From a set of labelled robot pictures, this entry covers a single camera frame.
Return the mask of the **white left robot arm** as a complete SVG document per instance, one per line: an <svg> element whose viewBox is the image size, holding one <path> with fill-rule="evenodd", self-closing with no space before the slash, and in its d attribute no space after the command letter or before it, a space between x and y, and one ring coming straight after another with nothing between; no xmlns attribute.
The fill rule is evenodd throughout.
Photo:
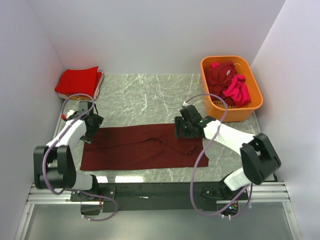
<svg viewBox="0 0 320 240"><path fill-rule="evenodd" d="M96 176L77 172L73 151L79 141L93 142L104 118L99 116L95 103L80 101L78 110L70 110L62 119L65 125L56 137L33 151L35 187L97 194L99 184Z"/></svg>

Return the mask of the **dark maroon t shirt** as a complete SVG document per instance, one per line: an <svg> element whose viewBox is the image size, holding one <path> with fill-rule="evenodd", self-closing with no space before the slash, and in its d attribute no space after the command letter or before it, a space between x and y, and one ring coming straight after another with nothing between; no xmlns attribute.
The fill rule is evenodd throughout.
<svg viewBox="0 0 320 240"><path fill-rule="evenodd" d="M84 144L80 170L193 167L202 150L202 138L176 138L173 123L104 127Z"/></svg>

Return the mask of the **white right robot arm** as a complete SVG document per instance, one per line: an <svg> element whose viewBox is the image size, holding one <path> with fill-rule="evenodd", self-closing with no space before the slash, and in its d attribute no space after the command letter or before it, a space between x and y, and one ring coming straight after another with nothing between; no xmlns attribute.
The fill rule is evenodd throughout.
<svg viewBox="0 0 320 240"><path fill-rule="evenodd" d="M249 184L260 185L282 165L270 139L264 133L253 135L229 127L212 116L202 117L194 105L184 106L174 118L177 138L214 140L241 157L242 167L226 175L217 190L203 194L214 200L232 199Z"/></svg>

